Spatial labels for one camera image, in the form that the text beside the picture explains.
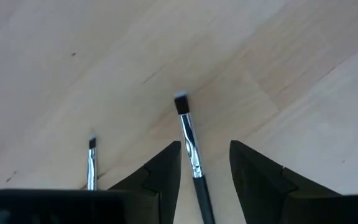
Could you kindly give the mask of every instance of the light wood table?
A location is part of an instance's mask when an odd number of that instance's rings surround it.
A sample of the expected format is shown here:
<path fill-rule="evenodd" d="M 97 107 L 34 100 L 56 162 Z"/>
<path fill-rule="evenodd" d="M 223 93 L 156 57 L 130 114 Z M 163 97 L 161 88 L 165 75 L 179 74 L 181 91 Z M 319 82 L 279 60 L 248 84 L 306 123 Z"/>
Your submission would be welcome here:
<path fill-rule="evenodd" d="M 0 0 L 0 189 L 99 187 L 181 139 L 188 90 L 217 223 L 229 141 L 358 194 L 358 0 Z M 185 149 L 175 223 L 201 223 Z"/>

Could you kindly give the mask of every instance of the silver ferrule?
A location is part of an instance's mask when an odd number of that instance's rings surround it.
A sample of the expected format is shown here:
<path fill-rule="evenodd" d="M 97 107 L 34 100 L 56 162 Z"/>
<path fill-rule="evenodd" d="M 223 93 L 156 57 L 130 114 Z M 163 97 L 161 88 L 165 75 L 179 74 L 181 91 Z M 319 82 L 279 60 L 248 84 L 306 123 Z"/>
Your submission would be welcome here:
<path fill-rule="evenodd" d="M 187 154 L 190 159 L 191 169 L 194 178 L 200 178 L 204 175 L 201 167 L 200 154 L 198 152 L 198 143 L 196 133 L 193 128 L 190 113 L 179 115 L 181 121 L 181 130 L 185 139 Z"/>
<path fill-rule="evenodd" d="M 97 178 L 96 148 L 94 147 L 88 150 L 88 184 L 86 185 L 88 190 L 97 189 Z"/>

